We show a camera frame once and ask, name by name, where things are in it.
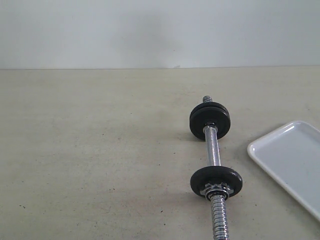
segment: tabletop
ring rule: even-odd
[[[190,187],[207,162],[189,129],[205,95],[230,113],[221,164],[243,178],[230,239],[318,240],[247,146],[293,120],[320,129],[319,78],[318,66],[1,70],[0,240],[212,239],[210,203]]]

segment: white wall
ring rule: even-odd
[[[319,0],[0,0],[1,69],[320,64]]]

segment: dumbbell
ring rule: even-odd
[[[196,171],[190,185],[193,192],[211,202],[214,240],[229,240],[226,200],[240,192],[243,180],[235,170],[221,166],[218,139],[225,136],[231,126],[228,110],[210,96],[196,106],[189,117],[194,136],[205,140],[208,154],[206,167]]]

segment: white tray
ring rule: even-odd
[[[320,131],[292,121],[253,141],[249,156],[320,221]]]

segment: tray rim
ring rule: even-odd
[[[285,183],[284,180],[281,179],[280,176],[276,175],[272,169],[267,167],[259,157],[255,155],[254,146],[259,143],[260,141],[263,141],[265,139],[270,138],[273,135],[277,135],[278,133],[281,133],[284,131],[284,129],[287,129],[290,126],[294,126],[297,124],[306,125],[309,128],[311,128],[313,131],[315,131],[317,134],[320,135],[320,130],[311,125],[310,123],[303,121],[303,120],[293,120],[291,122],[288,122],[271,132],[257,138],[256,140],[249,143],[247,146],[247,153],[250,156],[250,158],[260,167],[262,168],[276,183],[278,183],[287,193],[291,195],[299,204],[301,204],[310,214],[312,214],[319,222],[320,222],[320,211],[315,210],[301,195],[299,195],[295,190],[293,190],[289,185]]]

